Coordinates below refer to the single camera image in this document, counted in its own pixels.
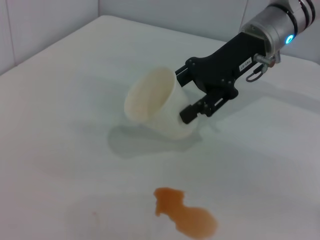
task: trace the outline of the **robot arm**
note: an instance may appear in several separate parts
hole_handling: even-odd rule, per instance
[[[208,57],[188,59],[175,72],[178,82],[183,87],[194,81],[206,96],[180,113],[182,121],[189,124],[198,114],[211,117],[227,101],[238,96],[235,81],[240,76],[260,63],[250,76],[260,73],[261,77],[280,62],[280,49],[318,18],[320,0],[271,0],[267,8],[218,51]]]

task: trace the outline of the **orange liquid spill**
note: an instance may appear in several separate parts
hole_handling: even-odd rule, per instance
[[[167,215],[179,232],[196,240],[215,234],[218,227],[216,219],[203,208],[184,206],[183,191],[163,187],[156,189],[154,196],[157,199],[155,215]]]

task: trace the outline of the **cup rim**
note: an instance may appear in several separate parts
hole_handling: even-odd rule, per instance
[[[162,106],[157,110],[155,111],[151,116],[149,116],[147,119],[145,119],[144,121],[137,121],[136,119],[133,119],[131,117],[131,115],[129,114],[130,111],[128,111],[128,101],[129,101],[129,98],[131,97],[131,93],[134,92],[135,89],[137,89],[137,87],[139,86],[139,84],[143,83],[144,81],[146,81],[147,79],[147,76],[151,75],[153,72],[155,71],[159,71],[161,69],[164,69],[166,71],[170,71],[172,73],[172,76],[173,76],[173,86],[170,90],[170,94],[168,95],[168,97],[166,98],[165,102],[162,104]],[[125,101],[124,101],[124,113],[125,115],[127,116],[127,118],[129,118],[130,120],[136,122],[136,123],[140,123],[140,124],[144,124],[144,123],[147,123],[149,121],[151,121],[152,119],[156,118],[157,115],[165,108],[166,105],[168,105],[168,102],[169,100],[172,98],[172,95],[175,91],[175,89],[177,88],[177,84],[178,84],[178,80],[177,80],[177,76],[176,76],[176,73],[174,71],[172,71],[169,67],[166,67],[166,66],[160,66],[160,67],[156,67],[154,69],[152,69],[150,72],[148,72],[146,75],[144,75],[144,77],[142,79],[140,79],[139,81],[137,81],[132,87],[131,89],[129,90],[128,94],[127,94],[127,97],[125,98]]]

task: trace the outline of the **white table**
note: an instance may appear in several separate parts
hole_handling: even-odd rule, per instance
[[[0,78],[3,240],[183,240],[158,187],[219,221],[215,240],[320,239],[320,66],[283,56],[198,132],[127,122],[130,86],[216,40],[103,16]],[[186,88],[192,101],[200,91]]]

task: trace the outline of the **white cup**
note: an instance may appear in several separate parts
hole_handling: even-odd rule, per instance
[[[189,105],[176,74],[167,67],[159,67],[130,89],[124,112],[133,122],[178,140],[189,136],[198,124],[196,119],[185,124],[180,117],[180,112]]]

